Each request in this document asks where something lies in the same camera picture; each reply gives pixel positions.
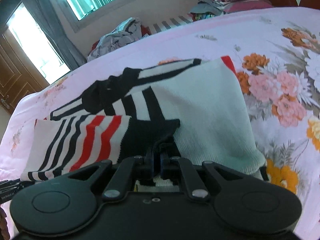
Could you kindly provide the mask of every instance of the window frame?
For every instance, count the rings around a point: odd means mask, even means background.
[[[130,3],[135,0],[113,0],[110,3],[100,7],[96,11],[90,13],[86,17],[81,20],[78,20],[76,15],[74,14],[73,10],[71,9],[67,0],[55,0],[61,9],[63,15],[69,22],[71,28],[75,33],[79,32],[81,29],[87,27],[92,22],[98,20],[102,16],[109,14],[110,12]]]

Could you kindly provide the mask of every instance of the human hand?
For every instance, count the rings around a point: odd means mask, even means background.
[[[9,235],[9,230],[7,226],[7,220],[5,219],[7,217],[7,214],[4,212],[2,208],[0,208],[0,230],[1,230],[1,235],[4,240],[9,240],[10,235]]]

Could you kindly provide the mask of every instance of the bed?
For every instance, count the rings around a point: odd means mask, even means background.
[[[0,144],[0,180],[25,168],[35,119],[78,97],[95,80],[125,67],[147,68],[177,59],[229,55],[247,105],[258,149],[273,184],[300,198],[295,233],[320,237],[320,12],[302,7],[238,12],[170,29],[83,65],[17,105]],[[9,204],[8,227],[13,235]]]

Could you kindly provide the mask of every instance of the floral bedsheet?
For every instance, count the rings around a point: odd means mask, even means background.
[[[167,30],[93,60],[47,89],[25,97],[0,144],[0,180],[22,173],[34,120],[79,96],[95,80],[125,67],[229,55],[236,68],[257,148],[272,184],[303,205],[295,233],[320,237],[320,11],[270,8],[239,12]],[[8,213],[9,203],[3,208]],[[13,223],[8,216],[12,233]]]

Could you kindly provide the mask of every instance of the door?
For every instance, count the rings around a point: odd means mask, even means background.
[[[0,36],[0,105],[12,114],[23,97],[48,85],[7,29]]]

